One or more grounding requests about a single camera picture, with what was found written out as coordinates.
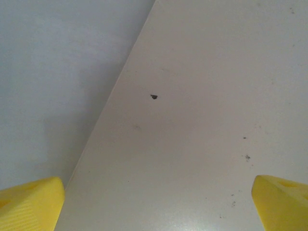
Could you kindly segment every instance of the yellow object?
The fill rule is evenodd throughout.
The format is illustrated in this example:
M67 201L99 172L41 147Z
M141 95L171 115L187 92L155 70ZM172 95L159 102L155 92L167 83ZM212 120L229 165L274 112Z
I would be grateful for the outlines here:
M53 231L64 202L58 177L0 191L0 231Z
M308 231L308 185L257 176L252 197L266 231Z

